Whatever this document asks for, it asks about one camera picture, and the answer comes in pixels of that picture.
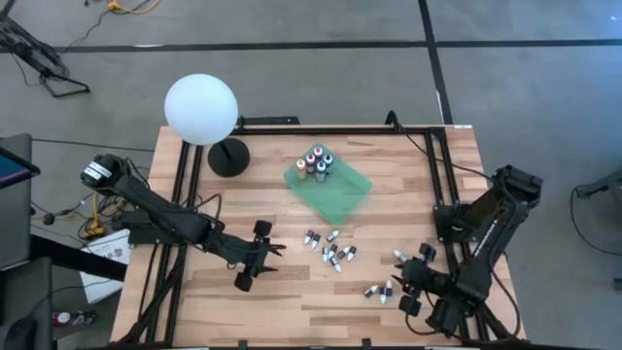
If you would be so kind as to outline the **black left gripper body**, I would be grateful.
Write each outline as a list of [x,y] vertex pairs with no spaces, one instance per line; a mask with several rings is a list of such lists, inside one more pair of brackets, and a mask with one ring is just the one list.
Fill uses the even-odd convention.
[[259,268],[265,265],[268,254],[266,245],[270,243],[268,235],[271,229],[271,223],[256,221],[255,237],[252,241],[232,235],[227,235],[224,238],[223,253],[227,263],[243,265],[243,270],[237,273],[234,280],[234,286],[240,291],[251,290],[254,278],[260,274]]

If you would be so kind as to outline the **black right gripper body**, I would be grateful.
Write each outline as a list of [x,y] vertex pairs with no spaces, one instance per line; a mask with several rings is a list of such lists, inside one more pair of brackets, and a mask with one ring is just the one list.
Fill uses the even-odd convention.
[[419,297],[431,284],[432,269],[429,264],[434,260],[436,250],[430,244],[421,244],[419,248],[421,258],[412,258],[410,266],[400,270],[404,280],[403,296],[399,302],[399,309],[408,316],[417,316],[421,308]]

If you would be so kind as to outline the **green translucent plastic tray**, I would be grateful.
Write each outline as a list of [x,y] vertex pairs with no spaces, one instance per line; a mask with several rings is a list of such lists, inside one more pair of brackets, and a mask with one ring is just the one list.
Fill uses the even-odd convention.
[[323,149],[323,155],[333,157],[333,164],[324,182],[319,182],[314,173],[308,173],[304,179],[300,179],[296,163],[284,173],[284,179],[287,186],[326,221],[339,226],[364,201],[372,189],[372,183],[322,143],[315,143],[302,158],[306,159],[318,147]]

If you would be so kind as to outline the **white cardboard box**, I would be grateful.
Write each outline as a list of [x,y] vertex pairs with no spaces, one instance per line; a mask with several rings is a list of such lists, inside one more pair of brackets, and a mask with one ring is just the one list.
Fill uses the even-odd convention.
[[[131,256],[131,249],[128,243],[129,234],[130,230],[127,228],[116,231],[113,234],[88,243],[82,251],[116,263],[128,265]],[[117,281],[85,272],[81,272],[80,276],[85,287],[86,301],[89,304],[95,304],[120,291],[123,287],[122,280]]]

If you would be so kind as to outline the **white globe lamp black base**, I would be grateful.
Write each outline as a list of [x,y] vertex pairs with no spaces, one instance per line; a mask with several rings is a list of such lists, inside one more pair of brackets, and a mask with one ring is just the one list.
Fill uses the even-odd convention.
[[231,136],[239,119],[237,99],[219,78],[199,73],[180,78],[164,97],[164,116],[184,141],[209,148],[208,165],[216,175],[231,178],[247,169],[249,148]]

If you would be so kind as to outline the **black floor beam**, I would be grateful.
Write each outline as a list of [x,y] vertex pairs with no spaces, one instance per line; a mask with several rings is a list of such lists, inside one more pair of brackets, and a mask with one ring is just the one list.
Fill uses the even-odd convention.
[[121,262],[86,253],[38,235],[30,238],[30,257],[49,258],[54,265],[116,281],[123,281],[126,273],[126,265]]

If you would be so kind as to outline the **red white packet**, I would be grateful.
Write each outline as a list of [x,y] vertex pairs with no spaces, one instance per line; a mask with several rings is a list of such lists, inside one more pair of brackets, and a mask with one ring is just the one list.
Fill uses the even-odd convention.
[[87,326],[95,320],[96,316],[97,314],[94,311],[53,312],[52,325],[57,328],[68,326]]

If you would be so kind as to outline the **dark grey desk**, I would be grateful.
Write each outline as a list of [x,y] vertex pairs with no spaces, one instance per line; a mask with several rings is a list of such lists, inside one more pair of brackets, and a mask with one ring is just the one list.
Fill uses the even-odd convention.
[[34,350],[55,350],[52,328],[52,262],[49,258],[0,271],[0,350],[11,324],[37,321]]

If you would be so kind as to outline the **black computer mouse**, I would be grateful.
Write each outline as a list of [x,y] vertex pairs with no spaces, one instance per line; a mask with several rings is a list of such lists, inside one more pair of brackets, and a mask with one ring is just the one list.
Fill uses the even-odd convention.
[[24,317],[13,322],[4,340],[4,350],[34,350],[37,321]]

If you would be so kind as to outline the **blue screen monitor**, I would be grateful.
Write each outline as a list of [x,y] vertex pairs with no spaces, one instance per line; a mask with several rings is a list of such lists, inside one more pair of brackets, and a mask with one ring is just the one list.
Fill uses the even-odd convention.
[[41,174],[39,167],[0,147],[0,189],[5,189]]

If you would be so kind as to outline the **black tripod stand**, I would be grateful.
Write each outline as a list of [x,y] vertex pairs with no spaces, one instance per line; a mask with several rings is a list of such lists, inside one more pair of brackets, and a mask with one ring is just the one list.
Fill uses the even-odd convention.
[[[39,82],[53,98],[90,93],[88,85],[70,78],[70,71],[61,61],[59,54],[46,43],[43,43],[22,28],[9,17],[9,12],[17,0],[7,0],[0,10],[0,48],[14,54],[39,73]],[[63,93],[55,92],[48,80],[69,83],[81,87]]]

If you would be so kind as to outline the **black aluminium table frame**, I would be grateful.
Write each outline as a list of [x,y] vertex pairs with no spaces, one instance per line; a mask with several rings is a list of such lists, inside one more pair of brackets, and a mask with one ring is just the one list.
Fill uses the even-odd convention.
[[[164,197],[220,194],[219,213],[230,234],[248,239],[258,220],[272,224],[281,245],[267,260],[270,271],[249,292],[234,287],[235,273],[215,256],[189,249],[176,313],[162,309],[155,336],[173,324],[177,346],[444,345],[430,335],[423,317],[406,317],[398,297],[381,301],[365,290],[396,275],[395,251],[414,254],[436,243],[432,208],[439,199],[471,201],[484,193],[481,166],[469,127],[438,127],[431,136],[405,136],[378,126],[248,126],[242,140],[251,153],[241,175],[216,176],[203,152],[184,150],[180,137],[163,127],[157,137],[149,182]],[[331,225],[285,182],[285,171],[321,143],[371,181],[363,203],[339,227],[339,246],[357,254],[339,269],[323,262],[319,249],[303,244],[305,233],[331,232]]]

